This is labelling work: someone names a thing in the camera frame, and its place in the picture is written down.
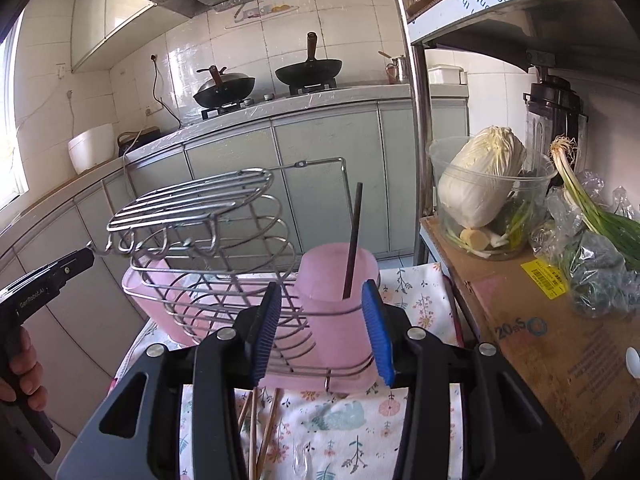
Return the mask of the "left hand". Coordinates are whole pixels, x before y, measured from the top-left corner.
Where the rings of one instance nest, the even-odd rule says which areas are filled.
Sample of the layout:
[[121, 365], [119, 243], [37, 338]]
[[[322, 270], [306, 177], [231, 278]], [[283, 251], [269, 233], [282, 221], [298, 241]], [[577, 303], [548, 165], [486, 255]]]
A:
[[11, 361], [11, 370], [20, 378], [20, 390], [27, 396], [28, 405], [36, 412], [43, 412], [48, 402], [48, 390], [42, 384], [43, 367], [27, 330], [20, 329], [21, 352]]

